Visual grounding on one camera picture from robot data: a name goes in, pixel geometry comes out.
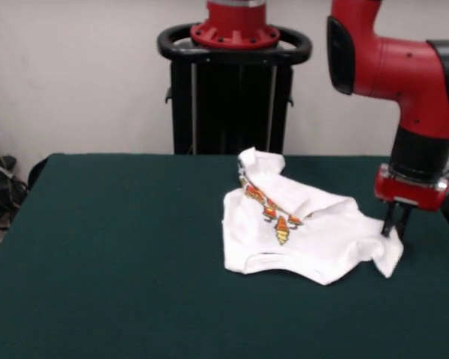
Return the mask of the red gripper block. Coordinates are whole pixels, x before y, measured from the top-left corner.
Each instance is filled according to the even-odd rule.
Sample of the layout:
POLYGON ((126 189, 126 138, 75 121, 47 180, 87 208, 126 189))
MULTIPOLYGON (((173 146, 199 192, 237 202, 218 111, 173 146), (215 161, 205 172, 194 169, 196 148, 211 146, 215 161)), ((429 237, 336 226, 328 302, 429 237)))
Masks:
POLYGON ((401 216, 396 223, 398 236, 404 236, 412 213, 411 206, 428 212, 436 212, 440 209, 448 192, 448 179, 442 177, 431 184, 412 182, 393 174, 387 164, 381 164, 376 174, 374 194, 378 199, 388 202, 382 235, 388 238, 394 227, 395 202, 407 204, 400 207, 401 216))

